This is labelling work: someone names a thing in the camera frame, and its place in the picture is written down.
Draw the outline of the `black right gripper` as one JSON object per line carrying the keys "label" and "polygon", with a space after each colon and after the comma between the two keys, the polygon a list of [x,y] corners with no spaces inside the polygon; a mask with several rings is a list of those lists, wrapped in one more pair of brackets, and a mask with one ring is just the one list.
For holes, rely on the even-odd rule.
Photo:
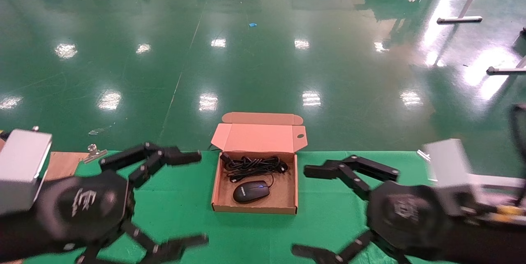
{"label": "black right gripper", "polygon": [[[374,190],[357,173],[385,182]],[[526,262],[525,208],[496,202],[498,195],[476,199],[468,185],[438,188],[400,185],[400,171],[350,155],[305,165],[307,178],[340,179],[361,200],[369,201],[367,225],[340,252],[294,244],[294,256],[316,264],[348,264],[375,238],[393,258],[412,256],[430,262]]]}

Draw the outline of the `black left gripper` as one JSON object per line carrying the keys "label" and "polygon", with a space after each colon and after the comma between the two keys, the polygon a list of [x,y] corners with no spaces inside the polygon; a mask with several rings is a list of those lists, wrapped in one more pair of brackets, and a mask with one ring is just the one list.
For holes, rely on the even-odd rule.
{"label": "black left gripper", "polygon": [[[157,243],[130,220],[123,219],[131,187],[142,187],[164,165],[174,167],[201,159],[200,151],[182,152],[176,146],[145,142],[100,159],[101,174],[44,182],[29,210],[1,216],[1,262],[86,247],[77,257],[77,264],[123,264],[98,258],[98,253],[105,243],[124,233],[146,252],[139,264],[178,262],[186,249],[207,245],[208,236],[197,234]],[[139,162],[142,164],[127,178],[116,173]]]}

